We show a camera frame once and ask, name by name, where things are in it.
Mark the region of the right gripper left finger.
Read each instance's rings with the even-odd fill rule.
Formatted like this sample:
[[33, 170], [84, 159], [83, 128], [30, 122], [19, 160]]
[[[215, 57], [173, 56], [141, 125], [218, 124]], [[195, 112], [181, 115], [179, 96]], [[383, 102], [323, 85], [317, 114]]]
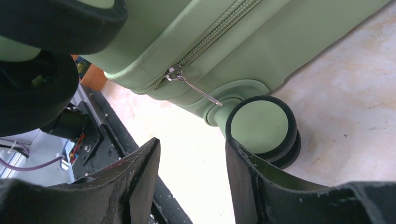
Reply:
[[49, 187], [18, 179], [0, 182], [3, 224], [147, 224], [159, 169], [157, 138], [124, 158]]

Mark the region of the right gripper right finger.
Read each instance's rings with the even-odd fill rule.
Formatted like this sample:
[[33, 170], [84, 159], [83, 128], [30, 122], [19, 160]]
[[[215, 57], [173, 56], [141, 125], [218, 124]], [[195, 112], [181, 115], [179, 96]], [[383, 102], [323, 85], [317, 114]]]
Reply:
[[226, 165], [238, 224], [393, 224], [394, 182], [327, 187], [293, 176], [226, 140]]

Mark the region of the silver zipper pull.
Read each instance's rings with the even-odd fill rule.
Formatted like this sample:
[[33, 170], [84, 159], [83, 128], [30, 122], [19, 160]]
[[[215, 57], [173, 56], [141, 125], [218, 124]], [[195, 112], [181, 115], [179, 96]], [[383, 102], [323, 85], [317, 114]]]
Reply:
[[172, 67], [168, 68], [167, 71], [165, 72], [165, 77], [168, 81], [181, 81], [184, 84], [188, 85], [190, 88], [192, 88], [195, 92], [199, 93], [201, 96], [204, 98], [208, 99], [210, 102], [214, 103], [215, 105], [218, 106], [223, 106], [223, 104], [211, 97], [209, 94], [205, 93], [204, 91], [200, 90], [198, 87], [193, 85], [191, 82], [189, 82], [184, 76], [183, 76], [183, 69], [184, 67], [180, 64], [175, 64]]

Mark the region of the green suitcase blue lining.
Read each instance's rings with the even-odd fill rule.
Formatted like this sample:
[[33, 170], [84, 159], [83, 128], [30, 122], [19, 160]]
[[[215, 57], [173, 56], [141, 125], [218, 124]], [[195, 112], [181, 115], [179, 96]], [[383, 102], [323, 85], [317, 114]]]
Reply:
[[[108, 80], [218, 126], [284, 169], [301, 139], [291, 109], [268, 93], [377, 13], [386, 0], [3, 0], [2, 134], [49, 123], [76, 89], [80, 55]], [[183, 82], [175, 64], [215, 105]]]

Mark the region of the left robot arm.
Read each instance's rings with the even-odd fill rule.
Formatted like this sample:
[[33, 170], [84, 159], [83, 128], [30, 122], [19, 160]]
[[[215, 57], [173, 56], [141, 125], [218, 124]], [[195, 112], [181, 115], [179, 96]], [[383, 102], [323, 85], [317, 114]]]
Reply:
[[64, 109], [52, 122], [40, 127], [49, 135], [77, 142], [89, 123], [87, 114], [80, 111]]

